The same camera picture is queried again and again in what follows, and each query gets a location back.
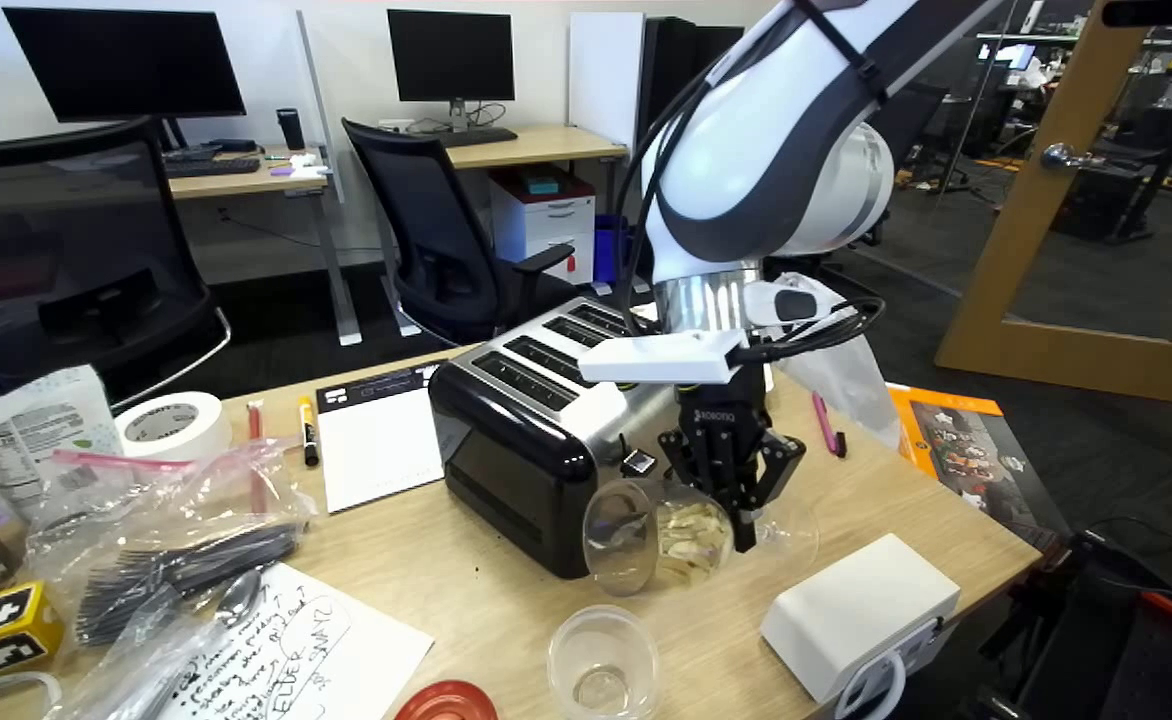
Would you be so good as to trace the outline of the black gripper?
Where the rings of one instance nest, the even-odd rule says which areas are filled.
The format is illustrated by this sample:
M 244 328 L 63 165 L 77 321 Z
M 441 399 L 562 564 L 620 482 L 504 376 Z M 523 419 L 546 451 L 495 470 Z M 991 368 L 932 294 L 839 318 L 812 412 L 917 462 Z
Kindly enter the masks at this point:
M 675 404 L 675 430 L 660 438 L 670 474 L 727 509 L 737 552 L 755 547 L 755 509 L 788 490 L 803 455 L 796 438 L 770 433 L 765 368 L 678 387 Z

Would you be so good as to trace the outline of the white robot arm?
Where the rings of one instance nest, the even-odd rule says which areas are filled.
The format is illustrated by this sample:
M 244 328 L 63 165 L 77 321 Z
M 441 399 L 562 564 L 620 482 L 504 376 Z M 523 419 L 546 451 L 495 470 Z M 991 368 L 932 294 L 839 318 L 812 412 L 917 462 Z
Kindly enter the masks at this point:
M 803 455 L 766 419 L 765 368 L 872 321 L 862 297 L 770 265 L 844 247 L 883 215 L 893 147 L 872 111 L 996 4 L 777 0 L 639 145 L 660 324 L 591 344 L 581 372 L 675 392 L 660 448 L 739 547 Z

